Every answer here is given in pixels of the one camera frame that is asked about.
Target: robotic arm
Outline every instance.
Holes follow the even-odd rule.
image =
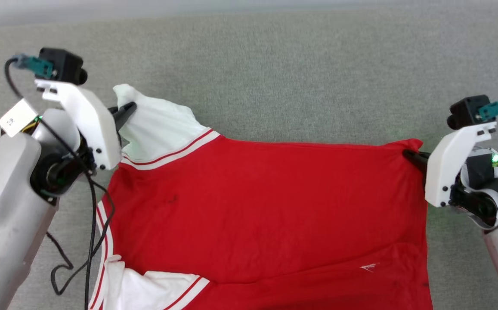
[[[94,175],[119,163],[117,131],[136,109],[134,102],[107,109],[78,87],[86,72],[72,53],[44,48],[39,58],[21,57],[19,65],[45,78],[35,80],[42,97],[63,110],[38,116],[22,99],[0,122],[7,132],[0,137],[0,309],[29,274],[60,196],[82,173]]]
[[[452,206],[483,230],[498,273],[498,152],[475,144],[495,133],[498,102],[487,96],[465,98],[452,105],[445,136],[431,154],[405,155],[426,175],[425,199],[435,207]]]

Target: yellow wire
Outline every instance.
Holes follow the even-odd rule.
[[[23,128],[23,130],[22,130],[21,132],[25,132],[25,131],[27,131],[27,130],[29,130],[29,129],[33,128],[33,127],[34,127],[34,126],[36,126],[36,125],[37,125],[37,123],[36,123],[36,122],[31,123],[31,124],[27,125],[25,128]]]

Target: red stripe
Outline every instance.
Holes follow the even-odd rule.
[[[188,144],[187,147],[184,147],[180,151],[176,151],[174,153],[170,153],[170,154],[164,155],[162,157],[159,157],[158,159],[155,159],[154,161],[149,161],[147,163],[136,163],[135,161],[132,161],[132,159],[128,158],[126,155],[125,155],[125,158],[128,159],[131,163],[136,164],[136,165],[149,165],[149,164],[153,164],[153,163],[156,163],[157,161],[160,161],[161,159],[165,159],[166,157],[169,157],[169,156],[172,156],[172,155],[176,155],[178,153],[182,153],[183,151],[185,151],[186,149],[188,149],[190,146],[192,146],[194,143],[196,143],[197,141],[201,140],[202,137],[210,134],[211,132],[213,132],[212,129],[209,130],[209,131],[207,131],[207,132],[205,132],[202,136],[199,136],[199,138],[193,140],[192,143]]]
[[[192,290],[192,288],[197,284],[197,282],[199,282],[199,280],[201,280],[201,277],[198,277],[197,280],[195,282],[193,282],[193,284],[190,285],[190,287],[188,287],[188,289],[184,292],[184,294],[182,294],[175,302],[173,302],[172,304],[170,304],[170,306],[166,307],[164,310],[169,310],[170,308],[172,308],[172,306],[174,306],[175,304],[177,304],[182,298],[184,298],[184,296],[186,294],[188,294],[189,291]]]
[[[98,212],[98,220],[99,220],[99,224],[102,226],[103,228],[103,225],[105,223],[103,223],[103,217],[102,217],[102,214],[101,212],[99,212],[99,208],[96,209],[97,212]],[[103,257],[103,262],[105,263],[105,261],[107,260],[107,254],[109,252],[109,245],[107,245],[107,233],[105,234],[105,238],[103,238],[103,240],[105,241],[105,256]],[[103,273],[105,272],[105,265],[103,265],[103,268],[102,268],[102,273],[99,275],[99,284],[98,284],[98,290],[96,291],[96,296],[94,297],[94,302],[92,304],[92,306],[90,306],[90,309],[93,309],[94,306],[96,305],[96,301],[98,300],[98,296],[99,296],[99,291],[102,289],[102,283],[103,283]]]

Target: teal connector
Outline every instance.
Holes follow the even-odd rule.
[[[17,59],[13,65],[19,69],[28,69],[34,75],[43,78],[52,78],[55,76],[54,65],[49,61],[25,54],[15,55],[13,58]]]
[[[482,121],[489,121],[498,116],[498,101],[479,108],[479,116]]]

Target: white stripe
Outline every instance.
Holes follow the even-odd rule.
[[[97,218],[99,233],[103,232],[103,225],[107,221],[107,214],[105,213],[105,208],[103,207],[103,202],[98,203],[99,214],[102,216],[102,222],[99,221],[99,216]],[[99,271],[98,278],[96,280],[96,286],[94,287],[94,291],[92,292],[92,298],[90,300],[90,304],[93,303],[96,298],[96,303],[92,309],[99,309],[100,305],[103,302],[103,297],[105,296],[105,291],[107,290],[107,281],[105,273],[102,273],[103,264],[105,263],[105,254],[107,253],[107,257],[110,257],[113,254],[113,236],[111,235],[111,226],[107,227],[107,233],[105,234],[105,240],[102,243],[102,257],[99,263]],[[96,296],[96,292],[98,291],[99,283],[101,281],[101,287],[99,289],[99,294]]]
[[[197,140],[196,143],[193,143],[190,147],[188,147],[187,149],[184,149],[184,151],[181,151],[180,153],[178,154],[174,154],[174,155],[170,155],[168,157],[165,157],[163,159],[161,159],[160,161],[156,161],[155,163],[152,163],[152,164],[147,164],[147,165],[139,165],[139,164],[135,164],[133,163],[132,161],[129,161],[128,159],[123,159],[121,161],[121,163],[125,163],[127,165],[131,165],[132,167],[135,167],[136,169],[138,170],[153,170],[157,167],[160,167],[160,166],[163,166],[165,164],[168,164],[172,161],[175,161],[176,159],[180,159],[186,155],[188,155],[189,153],[192,153],[193,151],[195,151],[196,149],[202,147],[203,145],[205,145],[206,143],[209,143],[211,142],[212,140],[218,138],[220,136],[220,134],[216,131],[212,131],[210,133],[208,133],[206,136],[202,137],[201,139]]]
[[[209,284],[209,282],[209,280],[202,277],[201,280],[189,290],[188,294],[184,295],[181,300],[176,302],[176,304],[168,310],[181,310],[185,308],[205,288],[205,286]]]

